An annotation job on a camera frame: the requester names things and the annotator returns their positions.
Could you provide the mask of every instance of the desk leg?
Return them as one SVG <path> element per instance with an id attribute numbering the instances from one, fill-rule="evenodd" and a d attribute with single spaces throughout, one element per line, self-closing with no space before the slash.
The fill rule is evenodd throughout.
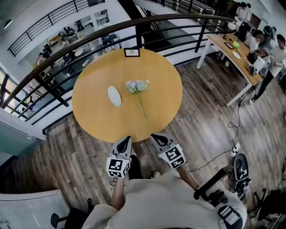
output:
<path id="1" fill-rule="evenodd" d="M 199 60 L 199 62 L 197 64 L 197 69 L 200 69 L 200 67 L 201 67 L 201 65 L 202 65 L 202 63 L 203 63 L 203 61 L 204 61 L 204 59 L 206 57 L 206 52 L 209 49 L 209 47 L 210 47 L 210 40 L 208 39 L 207 42 L 206 42 L 205 49 L 202 52 L 201 58 L 200 58 L 200 60 Z"/>
<path id="2" fill-rule="evenodd" d="M 230 102 L 227 103 L 227 107 L 229 107 L 236 100 L 238 100 L 241 96 L 243 96 L 244 93 L 247 92 L 251 87 L 252 87 L 252 84 L 248 84 L 245 88 L 243 88 L 242 91 L 237 94 L 237 96 L 235 96 Z"/>

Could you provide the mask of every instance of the table top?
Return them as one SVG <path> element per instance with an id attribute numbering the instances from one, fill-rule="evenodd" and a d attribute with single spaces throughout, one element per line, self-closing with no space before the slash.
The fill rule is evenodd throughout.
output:
<path id="1" fill-rule="evenodd" d="M 247 79 L 249 83 L 252 85 L 256 85 L 259 80 L 261 80 L 261 75 L 258 73 L 257 75 L 253 76 L 249 70 L 247 69 L 247 64 L 249 63 L 247 60 L 247 56 L 249 54 L 249 48 L 243 44 L 241 41 L 237 40 L 237 37 L 233 34 L 228 35 L 233 41 L 236 41 L 240 44 L 238 52 L 241 55 L 240 59 L 237 59 L 232 52 L 235 51 L 234 49 L 231 50 L 228 48 L 224 43 L 227 42 L 223 39 L 223 35 L 208 35 L 210 41 L 215 44 L 224 54 L 225 56 L 230 59 L 230 61 L 240 70 L 243 76 Z"/>
<path id="2" fill-rule="evenodd" d="M 126 82 L 149 80 L 146 91 L 130 94 Z M 107 89 L 114 86 L 122 104 L 115 107 Z M 79 75 L 72 93 L 72 108 L 79 125 L 90 135 L 114 143 L 124 136 L 141 141 L 163 130 L 182 101 L 182 82 L 175 67 L 161 55 L 140 49 L 140 57 L 125 57 L 123 49 L 91 62 Z"/>

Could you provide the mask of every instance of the wooden floor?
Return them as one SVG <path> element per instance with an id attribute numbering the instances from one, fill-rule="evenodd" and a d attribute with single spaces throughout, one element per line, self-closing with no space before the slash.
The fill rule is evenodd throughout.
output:
<path id="1" fill-rule="evenodd" d="M 175 137 L 186 154 L 190 170 L 194 170 L 230 148 L 228 123 L 237 103 L 227 108 L 236 93 L 245 85 L 244 78 L 225 67 L 215 57 L 207 57 L 198 71 L 197 61 L 181 65 L 177 70 L 183 82 L 183 101 L 174 120 L 164 132 Z M 254 205 L 253 193 L 262 188 L 276 189 L 286 157 L 283 111 L 286 96 L 273 80 L 263 96 L 253 105 L 244 99 L 240 108 L 241 125 L 237 141 L 250 166 L 252 183 L 244 199 L 249 209 Z M 166 168 L 159 162 L 150 140 L 133 145 L 141 162 L 143 175 L 161 173 Z M 105 174 L 106 157 L 111 144 L 91 137 L 70 115 L 48 130 L 47 142 L 25 157 L 2 169 L 2 193 L 29 193 L 60 189 L 69 206 L 87 210 L 86 200 L 97 203 L 110 200 L 113 187 Z M 192 175 L 205 183 L 220 168 L 232 163 L 230 153 L 217 158 Z M 228 188 L 226 177 L 221 185 Z M 255 220 L 248 220 L 253 228 Z"/>

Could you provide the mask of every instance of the shoe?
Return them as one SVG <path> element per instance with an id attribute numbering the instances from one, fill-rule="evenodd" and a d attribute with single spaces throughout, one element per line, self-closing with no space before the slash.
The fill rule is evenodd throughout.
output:
<path id="1" fill-rule="evenodd" d="M 248 101 L 248 104 L 251 105 L 251 104 L 255 103 L 255 101 L 256 101 L 256 100 L 255 100 L 254 98 L 252 98 L 252 99 L 250 99 L 250 100 Z"/>
<path id="2" fill-rule="evenodd" d="M 161 174 L 158 171 L 156 171 L 152 174 L 151 179 L 155 179 L 155 178 L 158 178 L 160 176 L 161 176 Z"/>
<path id="3" fill-rule="evenodd" d="M 131 153 L 130 153 L 130 156 L 131 155 L 134 155 L 135 157 L 137 157 L 137 154 L 135 153 L 135 150 L 133 148 L 131 148 Z"/>

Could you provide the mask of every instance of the small picture frame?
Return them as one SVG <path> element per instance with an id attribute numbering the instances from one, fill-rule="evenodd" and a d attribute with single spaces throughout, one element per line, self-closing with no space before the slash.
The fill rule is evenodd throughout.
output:
<path id="1" fill-rule="evenodd" d="M 140 57 L 140 49 L 138 48 L 124 48 L 125 57 Z"/>

